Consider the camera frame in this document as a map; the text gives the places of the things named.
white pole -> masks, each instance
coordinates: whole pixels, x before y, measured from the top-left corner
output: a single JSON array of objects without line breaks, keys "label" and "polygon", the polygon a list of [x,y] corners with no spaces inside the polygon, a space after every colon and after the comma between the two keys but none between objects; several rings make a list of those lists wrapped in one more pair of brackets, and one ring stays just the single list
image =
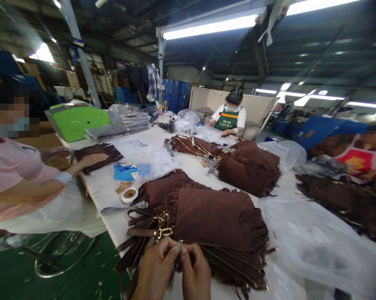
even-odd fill
[{"label": "white pole", "polygon": [[[80,30],[78,29],[78,24],[77,24],[77,20],[75,19],[75,15],[74,15],[73,7],[71,5],[71,1],[70,0],[61,0],[61,4],[62,4],[62,9],[63,9],[64,15],[66,17],[68,27],[70,28],[71,35],[73,36],[74,40],[75,39],[81,40]],[[101,108],[98,93],[97,93],[96,87],[95,87],[95,82],[94,82],[93,77],[92,77],[91,69],[89,68],[87,55],[84,52],[84,50],[82,50],[79,47],[78,47],[78,54],[80,55],[81,65],[83,67],[84,75],[85,75],[85,78],[87,80],[90,92],[91,92],[93,104],[97,108]]]}]

white cloth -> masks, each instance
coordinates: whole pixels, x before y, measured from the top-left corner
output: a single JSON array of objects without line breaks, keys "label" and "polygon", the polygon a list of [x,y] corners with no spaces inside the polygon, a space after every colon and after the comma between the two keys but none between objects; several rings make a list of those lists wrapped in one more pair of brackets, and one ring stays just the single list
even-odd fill
[{"label": "white cloth", "polygon": [[74,179],[52,202],[32,213],[1,222],[0,229],[24,234],[81,231],[92,238],[107,231],[96,213],[95,204]]},{"label": "white cloth", "polygon": [[[246,109],[242,107],[241,105],[239,106],[240,111],[238,114],[238,121],[237,121],[237,127],[242,127],[245,128],[245,122],[246,122]],[[224,110],[224,104],[222,104],[218,110],[212,115],[212,119],[217,121],[220,117],[220,113],[222,113]]]}]

white sleeve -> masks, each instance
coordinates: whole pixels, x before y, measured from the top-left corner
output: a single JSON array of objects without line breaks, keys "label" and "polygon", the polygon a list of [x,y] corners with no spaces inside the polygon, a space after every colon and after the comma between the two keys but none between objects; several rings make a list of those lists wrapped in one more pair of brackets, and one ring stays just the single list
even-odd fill
[{"label": "white sleeve", "polygon": [[224,110],[224,104],[222,104],[218,110],[216,110],[216,112],[212,115],[212,119],[217,121],[220,117],[220,113],[222,113]]},{"label": "white sleeve", "polygon": [[245,122],[246,122],[246,109],[241,108],[238,114],[237,127],[245,128]]}]

hand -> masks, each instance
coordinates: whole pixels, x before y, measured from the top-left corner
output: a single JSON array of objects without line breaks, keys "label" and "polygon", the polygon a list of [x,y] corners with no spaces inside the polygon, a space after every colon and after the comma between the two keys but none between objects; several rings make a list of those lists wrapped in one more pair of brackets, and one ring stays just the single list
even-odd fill
[{"label": "hand", "polygon": [[369,171],[367,173],[360,175],[359,177],[365,181],[374,180],[376,179],[376,171]]},{"label": "hand", "polygon": [[146,250],[143,256],[134,300],[162,300],[171,269],[180,253],[180,243],[169,237]]},{"label": "hand", "polygon": [[96,163],[100,163],[101,161],[104,161],[108,159],[109,156],[107,154],[91,154],[85,156],[82,160],[80,160],[78,163],[80,163],[84,168],[90,167]]},{"label": "hand", "polygon": [[[195,258],[193,266],[190,255]],[[181,247],[181,268],[183,272],[184,300],[210,300],[212,274],[209,263],[197,244]]]},{"label": "hand", "polygon": [[223,131],[223,133],[221,134],[221,136],[227,136],[227,135],[229,135],[230,133],[231,133],[231,130],[226,129],[226,130]]}]

tape roll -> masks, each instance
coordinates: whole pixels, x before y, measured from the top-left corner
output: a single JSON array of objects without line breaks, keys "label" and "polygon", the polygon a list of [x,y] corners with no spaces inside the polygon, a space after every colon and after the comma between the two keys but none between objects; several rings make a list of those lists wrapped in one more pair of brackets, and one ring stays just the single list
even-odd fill
[{"label": "tape roll", "polygon": [[131,203],[138,197],[138,190],[133,187],[129,187],[121,194],[121,200],[124,203]]}]

